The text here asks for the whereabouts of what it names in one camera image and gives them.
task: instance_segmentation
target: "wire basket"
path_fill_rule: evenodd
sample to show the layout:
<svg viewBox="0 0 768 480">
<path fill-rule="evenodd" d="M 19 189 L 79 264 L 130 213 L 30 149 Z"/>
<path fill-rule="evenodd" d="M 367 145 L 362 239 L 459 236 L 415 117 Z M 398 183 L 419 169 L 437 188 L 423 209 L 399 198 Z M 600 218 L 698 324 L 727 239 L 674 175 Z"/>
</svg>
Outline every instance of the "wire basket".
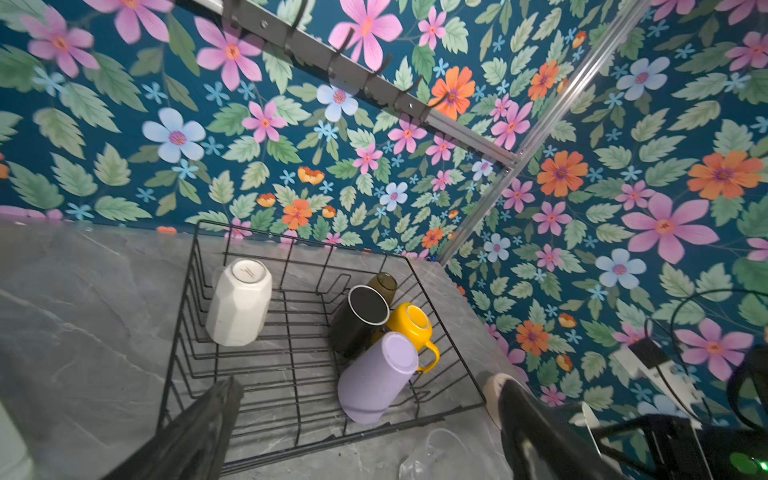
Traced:
<svg viewBox="0 0 768 480">
<path fill-rule="evenodd" d="M 427 425 L 485 404 L 407 258 L 243 227 L 237 229 L 245 240 L 233 240 L 202 235 L 201 227 L 230 229 L 205 220 L 195 229 L 157 429 L 217 380 L 234 376 L 243 385 L 243 400 L 222 475 Z M 264 263 L 273 292 L 258 338 L 246 346 L 225 347 L 214 343 L 204 326 L 214 271 L 236 257 Z M 366 284 L 381 272 L 397 280 L 393 306 L 414 303 L 429 316 L 441 359 L 431 372 L 411 378 L 379 422 L 357 425 L 336 397 L 347 361 L 328 344 L 329 323 L 351 286 Z M 419 359 L 427 365 L 432 353 L 423 349 Z"/>
</svg>

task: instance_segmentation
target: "white object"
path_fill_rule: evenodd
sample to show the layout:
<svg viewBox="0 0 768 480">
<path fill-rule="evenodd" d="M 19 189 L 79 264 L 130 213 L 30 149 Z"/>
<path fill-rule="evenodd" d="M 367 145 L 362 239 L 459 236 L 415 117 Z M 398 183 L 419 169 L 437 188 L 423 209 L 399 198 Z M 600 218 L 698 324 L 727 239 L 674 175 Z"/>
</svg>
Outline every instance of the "white object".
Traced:
<svg viewBox="0 0 768 480">
<path fill-rule="evenodd" d="M 32 459 L 11 417 L 0 403 L 0 480 L 31 480 Z"/>
<path fill-rule="evenodd" d="M 222 346 L 253 342 L 264 327 L 272 297 L 272 274 L 263 263 L 238 259 L 223 270 L 205 329 Z"/>
<path fill-rule="evenodd" d="M 670 390 L 669 387 L 667 387 L 667 384 L 664 383 L 664 380 L 659 375 L 656 367 L 652 369 L 646 367 L 645 364 L 637 357 L 637 355 L 634 354 L 632 350 L 621 348 L 613 353 L 613 357 L 617 362 L 621 364 L 621 366 L 624 367 L 625 370 L 627 370 L 630 378 L 636 379 L 641 376 L 647 377 L 654 384 L 654 386 L 659 389 L 660 392 L 671 398 L 672 401 L 675 402 L 675 404 L 677 404 L 677 406 L 684 412 L 690 412 L 690 406 L 692 404 L 701 403 L 703 401 L 703 392 L 696 388 L 694 381 L 689 376 L 678 375 L 672 371 L 672 366 L 674 365 L 672 360 L 667 360 L 666 362 L 659 365 L 659 369 L 661 370 L 662 375 L 664 375 L 664 378 L 667 380 L 667 383 L 669 383 L 669 385 L 672 387 L 672 390 L 674 390 L 675 394 L 677 394 L 677 397 L 679 397 L 682 402 L 679 402 L 675 398 L 672 390 Z M 701 430 L 701 423 L 696 419 L 691 419 L 690 424 L 695 429 Z"/>
</svg>

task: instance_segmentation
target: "white mug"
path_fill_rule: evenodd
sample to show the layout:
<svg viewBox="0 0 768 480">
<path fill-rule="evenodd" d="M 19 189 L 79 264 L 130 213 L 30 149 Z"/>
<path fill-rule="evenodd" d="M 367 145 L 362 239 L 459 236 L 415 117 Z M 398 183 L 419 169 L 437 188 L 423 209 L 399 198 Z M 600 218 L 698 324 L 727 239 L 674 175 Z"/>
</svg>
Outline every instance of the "white mug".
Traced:
<svg viewBox="0 0 768 480">
<path fill-rule="evenodd" d="M 270 271 L 257 260 L 240 258 L 227 265 L 214 284 L 216 291 L 205 323 L 210 338 L 222 346 L 253 342 L 270 307 Z"/>
</svg>

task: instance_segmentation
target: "orange flower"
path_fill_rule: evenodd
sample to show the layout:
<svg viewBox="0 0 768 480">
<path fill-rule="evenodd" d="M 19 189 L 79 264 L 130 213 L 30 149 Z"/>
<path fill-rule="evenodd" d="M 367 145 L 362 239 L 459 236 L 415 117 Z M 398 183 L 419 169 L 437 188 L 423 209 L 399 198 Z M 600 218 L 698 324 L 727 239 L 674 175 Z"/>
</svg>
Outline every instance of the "orange flower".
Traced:
<svg viewBox="0 0 768 480">
<path fill-rule="evenodd" d="M 576 326 L 576 319 L 567 313 L 561 313 L 558 320 L 560 320 L 560 324 L 567 329 L 572 329 Z"/>
<path fill-rule="evenodd" d="M 531 320 L 525 320 L 518 325 L 518 343 L 523 350 L 534 355 L 541 355 L 549 349 L 549 333 L 544 331 L 544 326 L 540 323 L 533 323 Z"/>
<path fill-rule="evenodd" d="M 545 63 L 538 69 L 538 73 L 533 76 L 531 85 L 528 89 L 528 96 L 532 101 L 537 101 L 539 98 L 544 97 L 547 94 L 547 90 L 554 85 L 554 78 L 558 76 L 560 67 L 556 60 Z"/>
<path fill-rule="evenodd" d="M 704 157 L 704 165 L 694 165 L 688 174 L 693 179 L 688 180 L 690 191 L 697 192 L 702 198 L 715 200 L 720 195 L 725 198 L 736 198 L 744 195 L 742 187 L 754 188 L 760 183 L 763 162 L 759 158 L 745 161 L 746 152 L 732 151 L 727 157 L 722 154 L 711 154 Z"/>
<path fill-rule="evenodd" d="M 584 40 L 587 39 L 587 32 L 586 31 L 580 31 L 576 34 L 576 38 L 574 38 L 573 46 L 574 48 L 579 48 L 579 45 L 584 43 Z"/>
<path fill-rule="evenodd" d="M 442 240 L 442 228 L 437 227 L 429 232 L 422 238 L 422 247 L 432 248 Z"/>
<path fill-rule="evenodd" d="M 283 223 L 289 230 L 297 230 L 299 227 L 306 227 L 310 222 L 307 218 L 312 216 L 310 202 L 300 198 L 293 201 L 293 205 L 283 208 Z"/>
<path fill-rule="evenodd" d="M 584 181 L 579 178 L 587 174 L 587 164 L 581 163 L 584 156 L 578 152 L 568 155 L 563 150 L 554 154 L 554 161 L 548 158 L 541 166 L 543 172 L 536 177 L 542 184 L 541 191 L 545 195 L 551 195 L 554 191 L 556 197 L 568 195 L 568 189 L 578 190 Z"/>
<path fill-rule="evenodd" d="M 256 200 L 256 203 L 261 205 L 264 208 L 272 207 L 275 204 L 275 195 L 264 194 L 261 197 L 259 197 L 259 200 Z"/>
<path fill-rule="evenodd" d="M 299 168 L 299 180 L 305 184 L 317 185 L 323 181 L 326 175 L 320 170 L 312 170 L 309 167 Z"/>
<path fill-rule="evenodd" d="M 469 98 L 475 94 L 475 81 L 471 79 L 472 70 L 469 68 L 464 67 L 461 74 L 458 67 L 451 68 L 445 73 L 445 80 L 438 78 L 432 87 L 435 98 L 429 101 L 429 106 L 437 105 L 437 111 L 455 120 L 467 111 Z"/>
<path fill-rule="evenodd" d="M 560 368 L 566 372 L 570 372 L 574 369 L 574 363 L 571 361 L 571 357 L 568 355 L 558 355 L 558 358 L 555 359 L 555 361 L 558 363 Z"/>
</svg>

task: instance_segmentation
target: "pink flower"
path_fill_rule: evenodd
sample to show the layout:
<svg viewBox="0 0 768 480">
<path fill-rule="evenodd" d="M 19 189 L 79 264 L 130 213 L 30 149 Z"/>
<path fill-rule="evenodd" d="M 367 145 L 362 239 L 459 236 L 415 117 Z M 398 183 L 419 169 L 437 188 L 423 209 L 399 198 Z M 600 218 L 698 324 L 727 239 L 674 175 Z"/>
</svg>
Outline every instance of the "pink flower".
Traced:
<svg viewBox="0 0 768 480">
<path fill-rule="evenodd" d="M 563 232 L 560 224 L 568 225 L 573 220 L 570 215 L 563 212 L 565 212 L 565 202 L 559 202 L 554 207 L 549 202 L 541 204 L 541 212 L 533 216 L 533 221 L 539 222 L 538 232 L 547 233 L 551 231 L 552 235 L 559 237 Z"/>
<path fill-rule="evenodd" d="M 393 41 L 402 33 L 402 25 L 396 16 L 390 14 L 379 17 L 389 5 L 389 0 L 368 0 L 368 8 L 362 0 L 341 0 L 342 10 L 355 23 L 341 22 L 333 27 L 328 42 L 336 48 L 341 48 L 349 30 L 355 33 L 349 42 L 349 47 L 357 45 L 350 57 L 353 61 L 360 59 L 362 49 L 366 65 L 371 70 L 378 70 L 382 64 L 382 47 L 376 37 L 383 41 Z"/>
<path fill-rule="evenodd" d="M 435 144 L 427 148 L 427 155 L 432 155 L 432 165 L 436 165 L 441 159 L 448 161 L 451 158 L 451 150 L 456 146 L 451 142 L 453 138 L 450 135 L 435 135 Z"/>
<path fill-rule="evenodd" d="M 533 108 L 533 102 L 529 101 L 523 105 L 523 108 L 518 109 L 517 102 L 510 102 L 506 114 L 507 121 L 500 121 L 491 127 L 491 133 L 498 135 L 498 138 L 494 142 L 499 147 L 504 145 L 507 150 L 511 149 L 515 145 L 517 139 L 515 134 L 521 134 L 528 131 L 531 127 L 531 122 L 524 120 L 525 117 L 531 113 Z"/>
<path fill-rule="evenodd" d="M 751 31 L 744 35 L 746 47 L 733 47 L 725 52 L 728 58 L 735 58 L 730 64 L 730 70 L 740 70 L 747 65 L 752 68 L 762 68 L 768 65 L 768 34 L 760 39 L 760 33 Z"/>
<path fill-rule="evenodd" d="M 691 200 L 672 213 L 672 199 L 664 194 L 655 194 L 648 201 L 648 210 L 653 218 L 638 212 L 621 218 L 627 227 L 647 230 L 630 238 L 627 249 L 631 252 L 646 252 L 658 242 L 659 257 L 675 264 L 685 255 L 678 237 L 693 245 L 707 245 L 720 239 L 709 227 L 687 225 L 706 215 L 709 209 L 708 200 Z"/>
<path fill-rule="evenodd" d="M 635 328 L 629 322 L 621 322 L 621 329 L 624 333 L 614 332 L 614 340 L 622 343 L 624 347 L 628 347 L 638 340 L 645 338 L 645 330 L 641 328 Z M 648 325 L 648 332 L 653 330 L 653 325 Z"/>
<path fill-rule="evenodd" d="M 120 10 L 114 17 L 114 26 L 125 43 L 133 44 L 141 38 L 139 21 L 149 35 L 160 41 L 168 41 L 168 27 L 151 10 L 168 13 L 174 7 L 171 0 L 84 0 L 84 2 L 101 13 Z"/>
<path fill-rule="evenodd" d="M 371 170 L 379 168 L 377 160 L 384 155 L 381 150 L 376 150 L 376 145 L 373 142 L 367 148 L 360 147 L 355 152 L 359 158 L 355 160 L 352 166 L 359 167 L 361 174 L 367 174 L 369 168 Z"/>
<path fill-rule="evenodd" d="M 669 15 L 675 7 L 677 7 L 678 15 L 690 13 L 696 5 L 696 0 L 653 0 L 650 4 L 654 7 L 661 5 L 661 7 L 656 10 L 656 15 L 654 15 L 654 22 L 658 22 Z"/>
<path fill-rule="evenodd" d="M 637 182 L 634 187 L 632 187 L 630 184 L 622 185 L 621 191 L 623 191 L 623 193 L 616 197 L 616 201 L 624 202 L 625 210 L 632 210 L 635 204 L 640 208 L 647 207 L 648 200 L 645 199 L 656 193 L 655 190 L 646 188 L 645 182 L 642 180 Z"/>
<path fill-rule="evenodd" d="M 420 123 L 418 120 L 414 119 L 413 123 L 411 123 L 411 118 L 408 115 L 400 115 L 400 128 L 402 130 L 400 130 L 400 128 L 393 128 L 387 134 L 391 141 L 397 142 L 395 143 L 395 150 L 393 151 L 395 155 L 402 152 L 403 148 L 409 153 L 416 151 L 416 140 L 421 140 L 427 135 L 427 131 L 423 128 L 419 128 L 419 125 Z"/>
<path fill-rule="evenodd" d="M 731 332 L 722 336 L 723 330 L 720 325 L 708 318 L 699 323 L 699 331 L 703 338 L 693 330 L 676 329 L 674 331 L 678 339 L 695 347 L 683 352 L 683 361 L 691 365 L 700 365 L 708 361 L 707 368 L 712 375 L 725 382 L 733 373 L 728 362 L 738 366 L 744 361 L 744 354 L 735 350 L 752 346 L 753 337 L 744 332 Z"/>
<path fill-rule="evenodd" d="M 75 60 L 86 68 L 99 69 L 94 56 L 83 50 L 94 46 L 94 36 L 81 28 L 67 30 L 67 21 L 55 8 L 45 9 L 46 25 L 29 15 L 19 17 L 19 21 L 36 38 L 29 41 L 29 53 L 45 60 L 56 58 L 58 67 L 70 78 L 80 72 Z"/>
<path fill-rule="evenodd" d="M 497 98 L 496 103 L 494 103 L 495 108 L 491 110 L 491 115 L 493 117 L 493 121 L 498 121 L 501 117 L 507 116 L 507 109 L 512 106 L 514 102 L 509 99 L 509 94 L 505 94 L 503 98 Z"/>
<path fill-rule="evenodd" d="M 544 245 L 543 250 L 539 250 L 536 252 L 536 256 L 540 259 L 538 263 L 536 263 L 536 266 L 546 266 L 547 270 L 550 272 L 554 272 L 554 267 L 556 266 L 562 266 L 564 261 L 560 258 L 560 252 L 562 252 L 563 249 L 561 248 L 552 248 L 549 246 L 549 243 Z"/>
<path fill-rule="evenodd" d="M 445 23 L 445 15 L 445 12 L 440 12 L 440 15 L 437 15 L 437 10 L 434 6 L 429 9 L 429 22 L 426 20 L 419 22 L 419 30 L 422 33 L 422 37 L 419 39 L 419 47 L 429 43 L 429 49 L 435 50 L 437 39 L 445 37 L 445 29 L 442 27 L 442 24 Z"/>
<path fill-rule="evenodd" d="M 451 184 L 451 170 L 450 169 L 446 171 L 440 170 L 437 173 L 437 178 L 432 180 L 432 191 L 436 192 L 437 190 L 445 190 L 445 186 L 450 184 Z"/>
<path fill-rule="evenodd" d="M 280 134 L 277 133 L 276 128 L 283 128 L 288 125 L 285 118 L 277 116 L 277 106 L 275 102 L 264 106 L 264 111 L 261 111 L 261 106 L 255 101 L 248 104 L 248 109 L 253 117 L 243 119 L 243 126 L 248 130 L 256 129 L 253 132 L 253 139 L 257 143 L 264 141 L 264 138 L 269 137 L 271 141 L 278 141 Z"/>
<path fill-rule="evenodd" d="M 550 385 L 549 388 L 542 385 L 541 391 L 544 392 L 544 395 L 539 398 L 550 407 L 564 404 L 563 400 L 565 400 L 565 394 L 563 392 L 558 392 L 558 387 L 554 386 L 554 383 Z"/>
<path fill-rule="evenodd" d="M 746 258 L 756 262 L 768 260 L 768 240 L 762 238 L 748 238 L 746 239 L 746 242 L 750 246 L 757 248 L 757 250 L 752 250 Z"/>
<path fill-rule="evenodd" d="M 521 185 L 520 179 L 515 178 L 512 181 L 512 189 L 505 188 L 502 192 L 502 196 L 508 199 L 504 202 L 504 208 L 509 210 L 514 205 L 517 213 L 522 212 L 525 204 L 529 204 L 536 199 L 533 194 L 529 193 L 532 187 L 532 181 L 529 180 Z"/>
<path fill-rule="evenodd" d="M 723 0 L 717 4 L 715 10 L 718 12 L 727 12 L 735 8 L 728 15 L 728 25 L 734 25 L 744 20 L 757 7 L 758 12 L 768 12 L 768 0 Z"/>
<path fill-rule="evenodd" d="M 232 219 L 232 224 L 235 227 L 250 228 L 250 221 L 248 221 L 248 222 L 241 222 L 239 218 L 233 218 Z M 224 234 L 224 238 L 228 238 L 230 233 L 232 234 L 232 239 L 233 240 L 242 240 L 243 237 L 250 237 L 251 235 L 253 235 L 253 232 L 251 232 L 249 230 L 241 230 L 239 228 L 233 228 L 230 232 L 226 232 Z"/>
<path fill-rule="evenodd" d="M 516 363 L 523 363 L 525 361 L 525 351 L 521 349 L 512 349 L 509 351 L 509 355 L 507 355 L 507 360 L 512 364 L 512 369 L 519 375 L 523 382 L 527 382 L 528 374 L 525 370 L 515 365 Z"/>
<path fill-rule="evenodd" d="M 218 70 L 221 65 L 221 81 L 230 89 L 240 84 L 240 71 L 248 80 L 261 81 L 261 70 L 255 61 L 248 57 L 261 54 L 264 40 L 248 34 L 240 40 L 240 28 L 227 26 L 221 30 L 210 20 L 195 17 L 194 24 L 203 40 L 216 48 L 201 48 L 197 53 L 197 64 L 206 70 Z"/>
</svg>

